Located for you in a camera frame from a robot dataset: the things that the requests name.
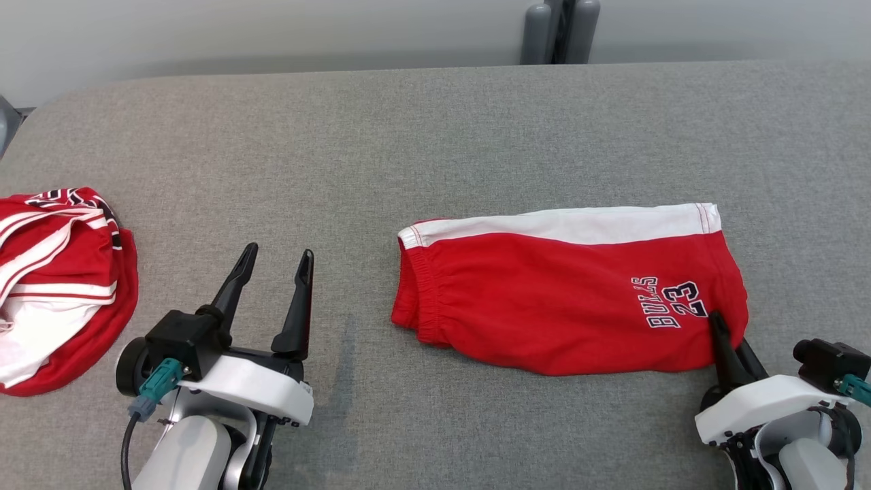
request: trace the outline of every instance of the white wall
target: white wall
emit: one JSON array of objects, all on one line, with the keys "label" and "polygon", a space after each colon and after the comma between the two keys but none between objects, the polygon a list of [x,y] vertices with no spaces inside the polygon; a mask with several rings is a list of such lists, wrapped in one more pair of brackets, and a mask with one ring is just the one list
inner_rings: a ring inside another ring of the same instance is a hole
[{"label": "white wall", "polygon": [[600,0],[591,63],[871,58],[868,0]]},{"label": "white wall", "polygon": [[[871,58],[869,0],[601,0],[592,63]],[[124,78],[513,65],[538,0],[0,0],[14,106]]]}]

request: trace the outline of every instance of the black cable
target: black cable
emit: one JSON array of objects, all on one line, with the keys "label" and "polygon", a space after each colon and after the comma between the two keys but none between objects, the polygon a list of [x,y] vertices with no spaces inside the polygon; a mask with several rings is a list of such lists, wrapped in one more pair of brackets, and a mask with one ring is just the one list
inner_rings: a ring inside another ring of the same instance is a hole
[{"label": "black cable", "polygon": [[853,490],[856,479],[856,455],[853,452],[853,441],[850,438],[849,429],[846,428],[847,424],[843,422],[843,418],[839,417],[838,426],[844,432],[844,453],[847,454],[847,486],[844,487],[844,490]]},{"label": "black cable", "polygon": [[133,428],[139,422],[139,414],[134,413],[130,417],[130,422],[127,424],[127,430],[124,431],[124,442],[121,443],[121,481],[124,483],[124,490],[132,490],[133,486],[130,482],[130,437],[133,435]]}]

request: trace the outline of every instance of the teal connector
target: teal connector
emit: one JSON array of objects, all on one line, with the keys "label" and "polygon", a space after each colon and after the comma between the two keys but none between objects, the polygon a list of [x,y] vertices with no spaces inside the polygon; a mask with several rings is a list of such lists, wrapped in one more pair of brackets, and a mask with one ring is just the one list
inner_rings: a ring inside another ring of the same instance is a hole
[{"label": "teal connector", "polygon": [[139,396],[127,407],[127,412],[131,417],[138,414],[139,421],[145,422],[154,413],[160,400],[179,385],[184,375],[184,368],[179,361],[164,359],[139,387]]},{"label": "teal connector", "polygon": [[841,394],[859,403],[871,406],[871,386],[864,379],[853,374],[847,374],[840,381],[836,381],[834,387]]}]

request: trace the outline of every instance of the seam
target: seam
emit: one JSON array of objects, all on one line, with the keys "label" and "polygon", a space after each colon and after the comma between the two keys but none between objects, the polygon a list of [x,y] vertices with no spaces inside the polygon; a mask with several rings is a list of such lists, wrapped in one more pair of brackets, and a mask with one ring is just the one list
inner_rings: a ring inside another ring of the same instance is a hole
[{"label": "seam", "polygon": [[420,247],[426,247],[426,245],[423,244],[423,239],[421,238],[421,234],[420,234],[420,232],[417,231],[417,227],[415,225],[411,225],[411,231],[413,231],[415,233],[415,238],[417,239],[417,245]]},{"label": "seam", "polygon": [[711,218],[708,217],[707,208],[705,205],[700,205],[702,207],[702,211],[705,212],[705,222],[708,224],[708,233],[711,233]]},{"label": "seam", "polygon": [[696,213],[699,213],[699,226],[702,227],[702,233],[707,234],[708,232],[705,230],[705,219],[702,218],[701,205],[698,204],[697,202],[695,203],[695,205],[696,205]]}]

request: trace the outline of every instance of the white stripe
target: white stripe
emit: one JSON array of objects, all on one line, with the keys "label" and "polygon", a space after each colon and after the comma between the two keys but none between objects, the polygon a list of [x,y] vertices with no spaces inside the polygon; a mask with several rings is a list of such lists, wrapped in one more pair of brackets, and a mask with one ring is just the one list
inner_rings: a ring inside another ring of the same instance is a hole
[{"label": "white stripe", "polygon": [[81,331],[100,309],[96,304],[29,302],[12,298],[5,307],[12,330],[0,336],[0,383],[7,388],[32,377],[49,355]]},{"label": "white stripe", "polygon": [[24,296],[10,296],[6,299],[6,302],[10,302],[12,300],[17,301],[45,301],[48,303],[76,303],[76,304],[98,304],[98,305],[106,305],[115,303],[115,295],[111,295],[102,299],[94,299],[94,298],[82,298],[75,296],[40,296],[40,295],[24,295]]},{"label": "white stripe", "polygon": [[549,209],[517,216],[484,216],[418,223],[399,232],[405,248],[428,247],[489,233],[512,233],[578,245],[642,242],[720,231],[717,206],[679,204],[656,208]]},{"label": "white stripe", "polygon": [[[29,212],[29,213],[13,214],[12,216],[10,216],[8,218],[3,218],[2,220],[0,220],[0,230],[6,229],[6,227],[8,227],[10,224],[14,223],[15,221],[22,220],[25,218],[33,218],[34,216],[39,216],[41,214],[43,214],[43,211],[33,211],[33,212]],[[6,237],[11,235],[13,231],[15,231],[19,228],[20,228],[19,226],[15,226],[13,229],[4,233],[3,236],[0,236],[0,245],[3,244],[3,241]]]},{"label": "white stripe", "polygon": [[75,284],[75,283],[57,283],[57,284],[16,284],[12,288],[12,293],[29,295],[52,294],[52,295],[82,295],[82,296],[111,296],[115,293],[115,288],[118,286],[114,282],[111,286],[97,286],[94,284]]},{"label": "white stripe", "polygon": [[[103,213],[103,211],[101,209],[98,209],[98,211],[100,212],[100,214]],[[89,227],[91,227],[91,229],[100,229],[100,228],[106,228],[107,226],[109,226],[109,223],[106,222],[105,218],[101,218],[99,220],[88,221],[85,224],[88,225]]]},{"label": "white stripe", "polygon": [[0,221],[0,229],[6,228],[7,226],[9,226],[11,223],[13,223],[15,221],[18,221],[21,219],[24,219],[24,220],[21,221],[20,223],[17,223],[15,226],[6,230],[5,233],[0,235],[0,246],[2,246],[6,242],[6,239],[9,238],[13,233],[15,233],[16,230],[20,229],[23,226],[29,225],[32,222],[42,220],[43,218],[48,217],[48,216],[54,216],[57,214],[69,215],[70,217],[73,217],[74,220],[78,221],[78,220],[83,220],[83,219],[87,219],[87,218],[92,218],[92,217],[100,215],[102,213],[103,213],[103,211],[101,211],[99,209],[89,208],[89,209],[60,209],[58,211],[50,211],[48,213],[43,211],[43,212],[36,212],[36,213],[29,212],[29,213],[14,214],[14,215],[10,216],[9,218],[6,218],[6,219]]},{"label": "white stripe", "polygon": [[[41,215],[60,213],[62,212],[42,213]],[[0,266],[0,304],[3,304],[6,296],[13,289],[14,285],[21,280],[22,277],[51,262],[57,256],[57,254],[59,254],[64,248],[66,248],[66,244],[70,241],[70,230],[72,228],[73,222],[87,220],[91,217],[92,216],[85,213],[74,216],[72,219],[67,221],[61,228],[56,230],[51,235],[45,237],[37,245],[31,247],[23,254]],[[38,262],[28,267],[28,265],[34,261]],[[9,287],[7,288],[7,290],[3,291],[4,288],[10,285],[12,287]]]}]

